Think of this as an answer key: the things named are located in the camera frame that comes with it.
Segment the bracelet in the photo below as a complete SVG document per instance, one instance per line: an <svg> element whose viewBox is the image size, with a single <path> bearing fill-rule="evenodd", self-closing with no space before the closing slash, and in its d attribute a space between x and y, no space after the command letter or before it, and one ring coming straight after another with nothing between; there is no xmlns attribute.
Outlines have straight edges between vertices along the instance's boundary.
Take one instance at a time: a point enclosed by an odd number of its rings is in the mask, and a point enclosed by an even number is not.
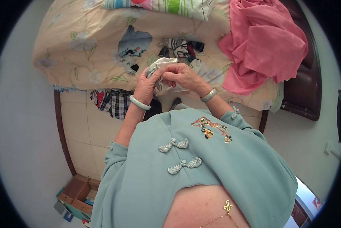
<svg viewBox="0 0 341 228"><path fill-rule="evenodd" d="M207 94L204 97L201 97L201 101L202 102L208 102L209 100L211 100L215 95L216 95L217 91L214 88L209 94Z"/></svg>
<svg viewBox="0 0 341 228"><path fill-rule="evenodd" d="M142 108L144 110L149 110L150 109L150 105L146 105L146 104L141 103L140 101L135 99L133 95L130 96L130 101L132 103L134 103L134 105L136 105L137 107L140 107L140 108Z"/></svg>

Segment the pink cloth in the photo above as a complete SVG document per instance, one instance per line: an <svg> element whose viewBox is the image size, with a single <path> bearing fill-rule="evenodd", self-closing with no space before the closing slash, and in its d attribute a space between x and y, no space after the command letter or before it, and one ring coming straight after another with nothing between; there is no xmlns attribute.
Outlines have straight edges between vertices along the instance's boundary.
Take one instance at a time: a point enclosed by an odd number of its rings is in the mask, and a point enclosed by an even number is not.
<svg viewBox="0 0 341 228"><path fill-rule="evenodd" d="M305 33L278 0L231 0L231 32L219 41L234 62L223 88L248 95L268 77L276 83L296 78L307 54Z"/></svg>

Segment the pillow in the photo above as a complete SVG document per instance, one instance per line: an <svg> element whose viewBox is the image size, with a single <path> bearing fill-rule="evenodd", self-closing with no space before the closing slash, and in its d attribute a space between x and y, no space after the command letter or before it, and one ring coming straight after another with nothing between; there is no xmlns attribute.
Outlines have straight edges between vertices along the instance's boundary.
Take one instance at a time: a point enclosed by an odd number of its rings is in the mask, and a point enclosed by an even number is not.
<svg viewBox="0 0 341 228"><path fill-rule="evenodd" d="M144 9L165 13L174 13L207 21L215 0L104 0L101 9L142 7Z"/></svg>

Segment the plaid fabric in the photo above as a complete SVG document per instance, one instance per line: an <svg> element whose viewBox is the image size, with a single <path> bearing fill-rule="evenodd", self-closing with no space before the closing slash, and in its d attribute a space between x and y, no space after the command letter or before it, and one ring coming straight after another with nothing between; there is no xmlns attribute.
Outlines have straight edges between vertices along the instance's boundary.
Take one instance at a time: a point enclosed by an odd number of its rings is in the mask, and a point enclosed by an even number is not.
<svg viewBox="0 0 341 228"><path fill-rule="evenodd" d="M123 89L105 89L101 93L94 90L91 93L91 100L98 107L98 110L109 112L111 117L123 120L131 103L129 97L132 94L134 92Z"/></svg>

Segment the teal top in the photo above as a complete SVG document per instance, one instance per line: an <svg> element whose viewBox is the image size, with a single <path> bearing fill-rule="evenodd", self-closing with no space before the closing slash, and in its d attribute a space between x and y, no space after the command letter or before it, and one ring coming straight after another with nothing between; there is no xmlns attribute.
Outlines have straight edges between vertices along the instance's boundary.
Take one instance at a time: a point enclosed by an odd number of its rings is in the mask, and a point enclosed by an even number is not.
<svg viewBox="0 0 341 228"><path fill-rule="evenodd" d="M296 198L293 171L238 111L155 115L137 124L129 147L112 143L104 161L93 228L161 228L176 192L194 185L223 185L251 228L283 227Z"/></svg>

